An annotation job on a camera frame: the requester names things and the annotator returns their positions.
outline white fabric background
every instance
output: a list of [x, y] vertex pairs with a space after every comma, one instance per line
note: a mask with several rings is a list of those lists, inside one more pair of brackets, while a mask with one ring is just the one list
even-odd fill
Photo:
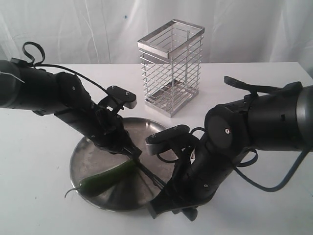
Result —
[[137, 40], [174, 18], [205, 27], [204, 63], [299, 62], [313, 76], [313, 0], [0, 0], [0, 59], [35, 41], [49, 63], [139, 63]]

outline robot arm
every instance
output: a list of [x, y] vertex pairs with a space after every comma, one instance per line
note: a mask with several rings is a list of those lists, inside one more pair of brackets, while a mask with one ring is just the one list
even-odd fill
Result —
[[41, 116], [54, 114], [100, 149], [136, 158], [141, 150], [117, 114], [123, 106], [135, 107], [136, 95], [117, 86], [109, 87], [107, 93], [109, 96], [95, 104], [74, 74], [51, 74], [18, 59], [0, 61], [1, 108], [32, 110]]
[[[248, 90], [250, 94], [208, 111], [200, 140], [185, 125], [146, 139], [151, 155], [172, 149], [178, 157], [172, 178], [148, 205], [153, 218], [172, 211], [183, 212], [190, 220], [196, 219], [197, 206], [210, 201], [233, 170], [259, 189], [278, 191], [311, 151], [313, 86], [303, 88], [300, 82], [284, 88], [253, 86], [230, 77], [225, 77], [225, 83]], [[258, 96], [258, 92], [268, 95]], [[238, 169], [256, 162], [256, 149], [302, 153], [279, 185], [266, 188], [251, 181]], [[256, 153], [255, 158], [241, 163], [249, 151]]]

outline white tabletop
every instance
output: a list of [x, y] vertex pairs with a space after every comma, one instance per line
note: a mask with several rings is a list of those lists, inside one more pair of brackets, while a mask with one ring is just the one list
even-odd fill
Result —
[[[205, 114], [219, 103], [242, 99], [247, 92], [223, 83], [224, 75], [244, 82], [282, 87], [312, 79], [298, 63], [202, 64], [200, 93], [173, 118], [144, 105], [140, 65], [68, 65], [104, 87], [118, 85], [137, 94], [138, 105], [120, 112], [144, 117], [168, 127], [203, 126]], [[48, 69], [53, 73], [58, 69]], [[83, 82], [95, 102], [104, 97]], [[82, 135], [53, 115], [40, 117], [21, 110], [0, 110], [0, 234], [312, 234], [313, 157], [310, 154], [285, 188], [260, 191], [232, 173], [214, 198], [198, 208], [190, 222], [183, 214], [164, 213], [153, 220], [147, 210], [109, 212], [85, 202], [71, 188], [69, 160]], [[243, 169], [271, 187], [285, 176], [298, 153], [260, 152], [259, 161]]]

